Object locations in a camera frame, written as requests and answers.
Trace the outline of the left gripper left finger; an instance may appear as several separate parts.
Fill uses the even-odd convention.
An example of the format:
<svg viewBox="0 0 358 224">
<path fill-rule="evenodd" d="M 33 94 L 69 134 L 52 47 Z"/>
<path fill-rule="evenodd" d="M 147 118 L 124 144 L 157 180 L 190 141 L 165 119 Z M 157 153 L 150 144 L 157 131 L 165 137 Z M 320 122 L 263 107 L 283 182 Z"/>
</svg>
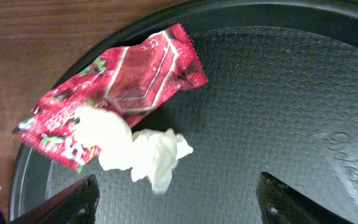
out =
<svg viewBox="0 0 358 224">
<path fill-rule="evenodd" d="M 87 175 L 11 224 L 94 224 L 99 197 L 96 176 Z"/>
</svg>

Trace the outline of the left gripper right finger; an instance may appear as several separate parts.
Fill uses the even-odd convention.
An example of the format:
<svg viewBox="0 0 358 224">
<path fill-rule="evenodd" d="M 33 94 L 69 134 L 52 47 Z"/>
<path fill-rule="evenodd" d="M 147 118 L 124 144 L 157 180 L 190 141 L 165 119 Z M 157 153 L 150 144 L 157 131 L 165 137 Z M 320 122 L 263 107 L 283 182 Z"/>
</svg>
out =
<svg viewBox="0 0 358 224">
<path fill-rule="evenodd" d="M 268 172 L 260 173 L 256 195 L 263 224 L 352 224 Z"/>
</svg>

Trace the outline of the red snack wrapper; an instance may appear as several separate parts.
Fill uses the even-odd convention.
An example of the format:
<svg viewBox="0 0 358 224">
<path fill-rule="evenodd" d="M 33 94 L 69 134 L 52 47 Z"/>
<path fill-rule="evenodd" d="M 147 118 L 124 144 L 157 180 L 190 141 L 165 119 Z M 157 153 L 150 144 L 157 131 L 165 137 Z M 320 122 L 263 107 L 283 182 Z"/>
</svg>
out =
<svg viewBox="0 0 358 224">
<path fill-rule="evenodd" d="M 202 65 L 181 24 L 150 35 L 141 44 L 107 49 L 81 72 L 47 92 L 31 118 L 13 134 L 36 151 L 80 171 L 101 152 L 81 142 L 77 108 L 113 111 L 135 126 L 177 91 L 206 83 Z"/>
</svg>

